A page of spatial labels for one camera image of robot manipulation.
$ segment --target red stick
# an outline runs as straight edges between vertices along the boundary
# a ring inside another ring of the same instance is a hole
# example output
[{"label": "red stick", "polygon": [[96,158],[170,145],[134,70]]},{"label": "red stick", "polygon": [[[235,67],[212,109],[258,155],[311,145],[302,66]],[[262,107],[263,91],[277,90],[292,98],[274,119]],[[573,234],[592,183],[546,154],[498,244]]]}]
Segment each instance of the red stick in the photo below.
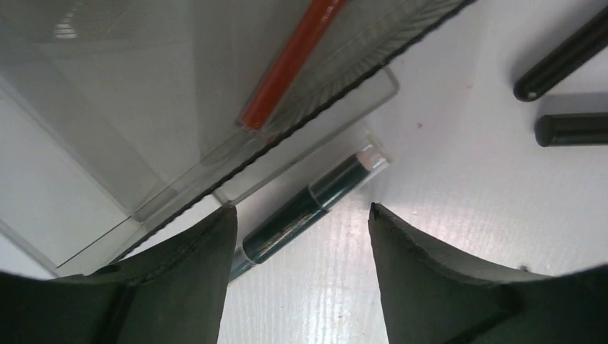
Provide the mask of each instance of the red stick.
[{"label": "red stick", "polygon": [[254,131],[262,129],[302,69],[306,59],[347,1],[313,0],[241,116],[240,122],[246,129]]}]

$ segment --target black cylinder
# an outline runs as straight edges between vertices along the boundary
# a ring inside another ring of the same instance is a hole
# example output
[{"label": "black cylinder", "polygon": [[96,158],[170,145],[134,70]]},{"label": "black cylinder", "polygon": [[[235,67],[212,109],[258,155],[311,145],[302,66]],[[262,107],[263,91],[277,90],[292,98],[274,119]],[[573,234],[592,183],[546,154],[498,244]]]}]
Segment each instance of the black cylinder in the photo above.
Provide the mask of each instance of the black cylinder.
[{"label": "black cylinder", "polygon": [[555,145],[608,144],[608,113],[544,115],[536,121],[536,142]]},{"label": "black cylinder", "polygon": [[517,81],[515,97],[523,102],[539,99],[608,45],[608,7]]}]

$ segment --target black pen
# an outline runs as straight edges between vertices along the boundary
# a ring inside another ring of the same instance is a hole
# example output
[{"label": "black pen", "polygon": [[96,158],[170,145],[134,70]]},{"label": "black pen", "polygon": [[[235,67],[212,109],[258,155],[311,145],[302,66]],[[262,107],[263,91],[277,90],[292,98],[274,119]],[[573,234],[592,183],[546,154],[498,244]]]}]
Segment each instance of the black pen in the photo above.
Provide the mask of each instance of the black pen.
[{"label": "black pen", "polygon": [[232,259],[230,281],[262,264],[324,217],[346,194],[374,176],[389,159],[370,144],[308,184],[247,235]]}]

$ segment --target red pen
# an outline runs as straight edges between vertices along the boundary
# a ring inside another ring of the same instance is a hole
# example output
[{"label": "red pen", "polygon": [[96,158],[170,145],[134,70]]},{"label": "red pen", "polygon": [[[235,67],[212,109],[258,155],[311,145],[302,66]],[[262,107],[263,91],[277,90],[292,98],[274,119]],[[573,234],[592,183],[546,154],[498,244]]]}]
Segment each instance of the red pen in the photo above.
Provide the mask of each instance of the red pen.
[{"label": "red pen", "polygon": [[347,1],[313,0],[242,114],[239,124],[246,131],[256,132],[264,127],[306,59]]}]

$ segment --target pen cap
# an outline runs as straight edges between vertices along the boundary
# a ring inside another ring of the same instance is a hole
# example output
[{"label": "pen cap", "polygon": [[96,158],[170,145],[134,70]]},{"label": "pen cap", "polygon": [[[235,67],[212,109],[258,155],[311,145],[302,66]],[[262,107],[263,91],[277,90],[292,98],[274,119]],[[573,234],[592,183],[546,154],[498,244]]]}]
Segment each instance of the pen cap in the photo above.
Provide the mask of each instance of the pen cap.
[{"label": "pen cap", "polygon": [[329,210],[348,192],[373,178],[390,163],[381,146],[369,135],[365,145],[309,184],[310,194]]}]

